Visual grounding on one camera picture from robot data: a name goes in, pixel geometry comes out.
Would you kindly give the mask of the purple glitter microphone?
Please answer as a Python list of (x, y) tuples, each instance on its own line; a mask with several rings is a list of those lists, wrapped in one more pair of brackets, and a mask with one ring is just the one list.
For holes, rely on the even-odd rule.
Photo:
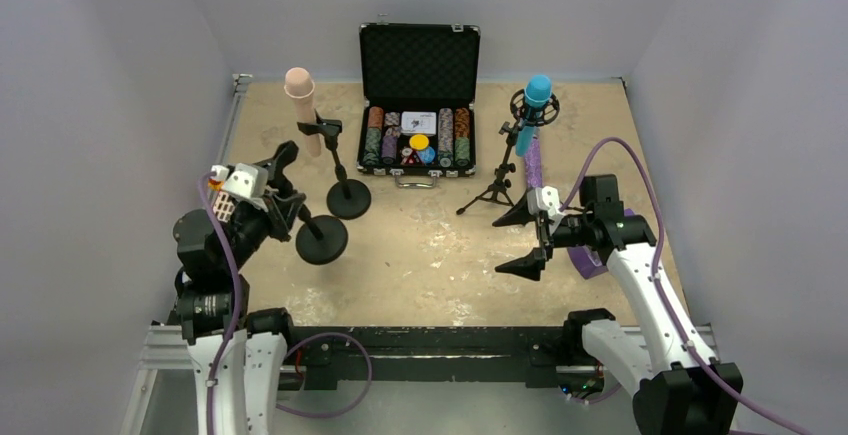
[(541, 147), (538, 138), (533, 138), (524, 155), (525, 181), (527, 187), (541, 188), (544, 185)]

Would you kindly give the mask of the blue microphone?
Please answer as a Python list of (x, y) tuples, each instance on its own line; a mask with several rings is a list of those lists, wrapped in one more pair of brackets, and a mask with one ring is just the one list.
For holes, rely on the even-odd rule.
[(535, 120), (544, 111), (551, 95), (552, 82), (547, 75), (538, 74), (528, 81), (523, 95), (521, 118), (524, 122), (522, 129), (518, 133), (515, 145), (517, 156), (524, 157), (528, 151), (536, 128)]

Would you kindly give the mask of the black round-base mic stand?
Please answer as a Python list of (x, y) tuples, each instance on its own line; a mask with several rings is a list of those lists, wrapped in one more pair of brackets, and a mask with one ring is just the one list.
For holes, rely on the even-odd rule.
[(332, 215), (343, 220), (352, 220), (364, 215), (371, 206), (372, 196), (369, 188), (360, 180), (351, 179), (341, 162), (338, 148), (339, 136), (343, 132), (343, 123), (337, 119), (326, 119), (314, 111), (315, 120), (311, 123), (298, 122), (299, 131), (306, 136), (319, 137), (330, 152), (334, 162), (336, 182), (326, 196), (326, 205)]

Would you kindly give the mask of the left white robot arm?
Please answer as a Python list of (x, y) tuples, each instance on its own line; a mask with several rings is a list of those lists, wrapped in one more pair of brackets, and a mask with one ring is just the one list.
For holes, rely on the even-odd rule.
[(199, 208), (172, 236), (181, 264), (175, 314), (195, 380), (201, 434), (268, 434), (290, 318), (250, 312), (241, 270), (264, 242), (287, 242), (305, 202), (285, 176), (298, 157), (281, 143), (258, 163), (214, 165), (196, 182)]

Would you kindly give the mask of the pink microphone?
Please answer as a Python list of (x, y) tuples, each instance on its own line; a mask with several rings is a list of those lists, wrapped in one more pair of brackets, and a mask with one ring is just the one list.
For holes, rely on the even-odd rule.
[(284, 92), (294, 104), (299, 123), (314, 124), (316, 122), (314, 91), (314, 80), (306, 69), (293, 67), (286, 72)]

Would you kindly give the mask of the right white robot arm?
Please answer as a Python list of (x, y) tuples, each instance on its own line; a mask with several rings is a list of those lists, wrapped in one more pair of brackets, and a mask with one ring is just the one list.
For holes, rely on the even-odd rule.
[(528, 280), (540, 279), (558, 248), (595, 252), (622, 288), (636, 316), (643, 344), (629, 338), (608, 316), (575, 315), (573, 345), (604, 366), (630, 395), (642, 434), (727, 434), (740, 390), (737, 365), (723, 363), (704, 341), (654, 261), (659, 243), (641, 215), (627, 214), (617, 178), (593, 175), (579, 185), (580, 207), (568, 214), (557, 189), (528, 190), (494, 226), (533, 223), (538, 244), (532, 251), (497, 266)]

